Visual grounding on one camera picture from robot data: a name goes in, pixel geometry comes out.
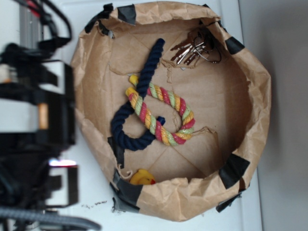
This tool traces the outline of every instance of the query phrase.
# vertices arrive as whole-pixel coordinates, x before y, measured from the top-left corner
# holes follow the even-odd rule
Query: keys
[[[187,57],[184,61],[184,64],[189,65],[196,58],[202,57],[209,62],[219,63],[220,60],[210,61],[202,55],[205,53],[209,54],[215,48],[217,49],[217,47],[215,47],[213,38],[210,36],[209,31],[205,28],[197,28],[188,33],[187,39],[171,48],[171,51],[178,50],[178,52],[171,58],[171,61],[175,61],[177,64],[180,64]]]

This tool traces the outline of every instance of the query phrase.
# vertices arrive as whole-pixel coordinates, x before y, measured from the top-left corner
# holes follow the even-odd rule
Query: striped rope
[[[138,77],[132,75],[129,78],[129,81],[136,85],[138,83]],[[186,104],[184,99],[174,94],[173,92],[165,90],[164,88],[154,85],[153,83],[150,83],[149,86],[148,95],[151,95],[154,98],[159,99],[168,105],[171,105],[179,113],[182,119],[181,128],[175,133],[171,133],[166,130],[162,124],[152,115],[150,109],[147,108],[146,103],[143,102],[143,98],[134,90],[134,88],[130,87],[127,89],[126,95],[128,96],[130,104],[135,110],[135,113],[145,124],[147,129],[149,129],[149,131],[155,135],[159,141],[166,145],[172,146],[184,144],[186,140],[191,138],[191,134],[193,133],[195,119],[193,117],[192,110]]]

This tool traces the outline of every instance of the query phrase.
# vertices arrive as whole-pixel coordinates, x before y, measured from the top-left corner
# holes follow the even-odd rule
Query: white surface
[[[0,0],[0,51],[7,43],[19,43],[19,5],[12,0]]]
[[[272,75],[258,174],[265,231],[308,228],[308,1],[240,0],[244,44]]]
[[[77,34],[86,23],[103,9],[103,5],[109,1],[101,0],[55,0],[64,13],[73,22],[75,40],[64,51],[58,53],[59,57],[69,62],[76,45]],[[114,6],[129,5],[141,1],[117,1]],[[200,1],[188,1],[190,3],[203,4]],[[215,12],[223,16],[223,24],[226,29],[238,40],[242,40],[241,24],[236,0],[209,0],[206,2]],[[5,8],[7,17],[1,20],[15,19],[18,15],[16,8]],[[15,38],[16,28],[10,27],[8,35]],[[0,46],[10,40],[0,36]],[[243,197],[233,202],[220,214],[213,208],[202,215],[189,221],[178,223],[155,217],[148,217],[129,212],[112,212],[113,192],[103,176],[100,167],[90,153],[82,135],[77,129],[77,145],[66,153],[66,158],[76,160],[80,165],[79,188],[80,202],[61,211],[62,214],[74,215],[92,219],[103,226],[105,231],[261,231],[261,215],[258,195],[257,175],[255,174],[251,186],[243,193]]]
[[[0,98],[0,132],[35,132],[39,128],[38,108],[27,102]]]

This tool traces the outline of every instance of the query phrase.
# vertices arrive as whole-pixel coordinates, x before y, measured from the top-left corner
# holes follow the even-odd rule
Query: yellow rubber duck
[[[154,176],[145,169],[139,169],[129,181],[131,184],[155,184]]]

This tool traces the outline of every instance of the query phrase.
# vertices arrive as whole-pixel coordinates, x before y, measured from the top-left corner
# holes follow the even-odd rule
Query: paper bag
[[[218,41],[221,62],[172,63],[170,49],[200,26]],[[144,150],[119,151],[108,143],[111,120],[128,100],[128,75],[140,73],[159,38],[166,43],[152,82],[185,99],[194,112],[195,132],[184,145],[154,140]],[[79,126],[115,191],[117,208],[184,221],[248,188],[268,134],[270,76],[210,8],[178,2],[115,10],[105,5],[81,32],[71,64]],[[169,105],[150,96],[145,101],[155,116],[166,119],[166,129],[181,126]],[[130,137],[145,130],[136,115],[124,124]],[[156,184],[130,184],[140,168],[149,170]]]

